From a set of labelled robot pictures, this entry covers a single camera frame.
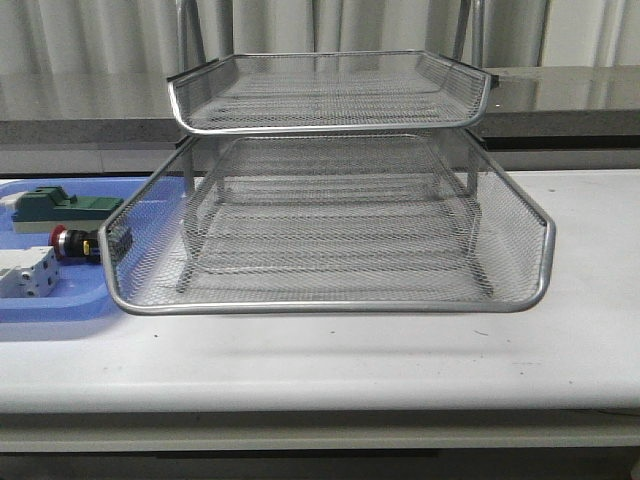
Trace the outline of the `red emergency stop button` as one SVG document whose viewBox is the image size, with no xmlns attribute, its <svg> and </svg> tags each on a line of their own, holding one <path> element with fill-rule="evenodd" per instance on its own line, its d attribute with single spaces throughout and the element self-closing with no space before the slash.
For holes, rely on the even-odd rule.
<svg viewBox="0 0 640 480">
<path fill-rule="evenodd" d="M 116 227 L 111 233 L 114 234 L 115 242 L 115 252 L 112 256 L 120 259 L 133 244 L 131 229 Z M 49 235 L 49 245 L 53 247 L 58 259 L 83 259 L 93 264 L 102 260 L 97 230 L 68 229 L 65 225 L 58 224 Z"/>
</svg>

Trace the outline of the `green terminal block component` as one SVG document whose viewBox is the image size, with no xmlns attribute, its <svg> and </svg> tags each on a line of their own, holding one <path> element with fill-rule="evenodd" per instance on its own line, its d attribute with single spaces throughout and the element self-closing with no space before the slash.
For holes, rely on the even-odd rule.
<svg viewBox="0 0 640 480">
<path fill-rule="evenodd" d="M 61 186 L 39 186 L 1 198 L 1 206 L 11 213 L 16 233 L 48 233 L 56 226 L 97 230 L 123 204 L 120 197 L 78 196 Z"/>
</svg>

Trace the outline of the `white circuit breaker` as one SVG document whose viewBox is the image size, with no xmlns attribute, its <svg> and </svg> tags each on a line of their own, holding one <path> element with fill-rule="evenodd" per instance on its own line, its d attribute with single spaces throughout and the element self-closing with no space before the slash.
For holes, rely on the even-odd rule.
<svg viewBox="0 0 640 480">
<path fill-rule="evenodd" d="M 1 251 L 1 297 L 48 296 L 60 280 L 60 266 L 51 246 Z"/>
</svg>

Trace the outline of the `blue plastic tray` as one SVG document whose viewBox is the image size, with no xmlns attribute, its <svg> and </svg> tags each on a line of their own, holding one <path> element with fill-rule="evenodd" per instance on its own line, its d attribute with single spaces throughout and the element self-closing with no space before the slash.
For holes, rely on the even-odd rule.
<svg viewBox="0 0 640 480">
<path fill-rule="evenodd" d="M 141 188 L 142 177 L 35 178 L 1 186 L 6 196 L 38 186 L 60 186 L 69 194 L 108 196 L 127 200 Z M 133 243 L 125 259 L 138 261 L 152 246 L 166 242 L 169 219 L 184 196 L 184 180 L 171 176 L 146 191 L 139 212 L 128 223 Z M 44 298 L 13 298 L 1 301 L 1 340 L 57 341 L 88 337 L 125 315 L 113 301 L 103 268 L 81 260 L 64 260 L 61 279 Z"/>
</svg>

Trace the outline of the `pale pleated curtain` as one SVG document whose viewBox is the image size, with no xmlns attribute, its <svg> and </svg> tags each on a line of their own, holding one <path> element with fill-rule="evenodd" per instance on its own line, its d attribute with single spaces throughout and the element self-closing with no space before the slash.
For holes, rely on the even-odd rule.
<svg viewBox="0 0 640 480">
<path fill-rule="evenodd" d="M 454 49 L 456 1 L 201 1 L 207 57 L 230 53 Z M 172 1 L 5 1 L 1 71 L 89 74 L 180 69 Z M 483 63 L 633 67 L 635 1 L 489 1 Z"/>
</svg>

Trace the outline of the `mesh rack tray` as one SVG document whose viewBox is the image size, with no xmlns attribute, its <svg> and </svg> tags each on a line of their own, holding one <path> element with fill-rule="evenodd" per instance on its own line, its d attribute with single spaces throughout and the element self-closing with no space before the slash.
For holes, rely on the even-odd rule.
<svg viewBox="0 0 640 480">
<path fill-rule="evenodd" d="M 478 202 L 436 174 L 214 176 L 183 238 L 222 274 L 429 272 L 472 256 Z"/>
<path fill-rule="evenodd" d="M 430 173 L 457 182 L 480 207 L 472 256 L 429 272 L 222 274 L 199 268 L 183 238 L 188 204 L 214 176 Z M 116 227 L 130 228 L 143 194 L 171 176 L 184 196 L 166 242 L 136 262 L 115 259 Z M 99 232 L 112 298 L 138 315 L 313 312 L 517 312 L 544 296 L 556 227 L 465 130 L 193 138 Z"/>
<path fill-rule="evenodd" d="M 234 54 L 168 78 L 197 136 L 467 127 L 497 79 L 419 50 Z"/>
</svg>

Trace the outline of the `grey stone counter ledge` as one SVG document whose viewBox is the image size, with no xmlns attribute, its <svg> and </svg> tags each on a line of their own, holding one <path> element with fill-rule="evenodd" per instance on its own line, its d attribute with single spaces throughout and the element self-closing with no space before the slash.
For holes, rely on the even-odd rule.
<svg viewBox="0 0 640 480">
<path fill-rule="evenodd" d="M 497 76 L 473 133 L 504 168 L 638 167 L 637 67 L 507 67 Z M 181 136 L 160 73 L 1 79 L 5 178 L 139 175 Z"/>
</svg>

